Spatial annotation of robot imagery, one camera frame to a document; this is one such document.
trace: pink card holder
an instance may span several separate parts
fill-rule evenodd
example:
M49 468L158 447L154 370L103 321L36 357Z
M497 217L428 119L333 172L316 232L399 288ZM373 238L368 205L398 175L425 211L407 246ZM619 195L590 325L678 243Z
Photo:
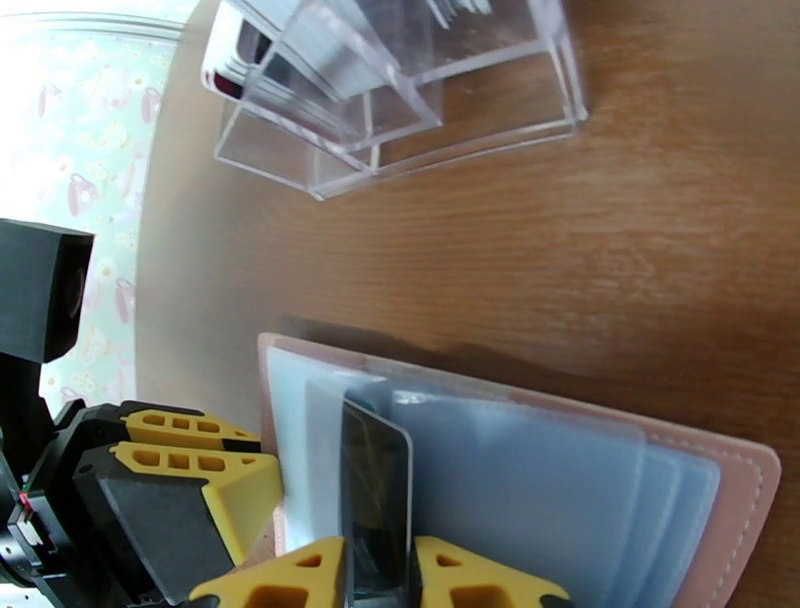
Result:
M705 526L697 530L696 551L688 556L685 568L680 569L681 580L674 581L677 594L669 594L672 606L716 607L724 606L734 592L736 584L755 547L764 526L780 480L780 462L775 452L764 445L692 429L662 420L638 416L609 408L563 399L560 397L522 390L341 350L304 340L276 334L262 334L259 338L260 371L262 378L262 444L264 451L278 453L273 407L270 395L270 352L275 349L301 355L310 360L331 364L338 368L364 372L409 384L436 386L453 394L499 402L513 402L531 406L539 411L552 410L564 415L596 419L598 422L624 423L641 430L652 455L652 465L659 466L659 454L683 454L683 460L692 467L696 479L705 480L715 497L709 502L710 514L703 519ZM670 500L681 500L676 490ZM282 554L285 551L286 522L282 509L276 510L274 530L268 535L269 547L260 558ZM649 580L641 586L658 595L657 587ZM617 590L612 598L625 595ZM626 598L633 603L635 598Z

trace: transparent plastic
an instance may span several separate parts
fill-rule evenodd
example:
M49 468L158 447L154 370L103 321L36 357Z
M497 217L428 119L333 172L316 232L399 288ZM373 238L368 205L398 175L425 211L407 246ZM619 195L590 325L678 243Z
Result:
M304 0L248 76L217 158L326 199L575 132L588 114L561 0L471 1L489 10Z

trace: wooden table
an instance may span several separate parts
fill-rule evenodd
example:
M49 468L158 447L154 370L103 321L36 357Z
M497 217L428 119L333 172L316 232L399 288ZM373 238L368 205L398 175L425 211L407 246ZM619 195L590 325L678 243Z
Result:
M796 605L800 8L569 9L577 137L320 204L212 160L201 3L147 185L140 395L256 429L272 330L765 442L783 486L731 605Z

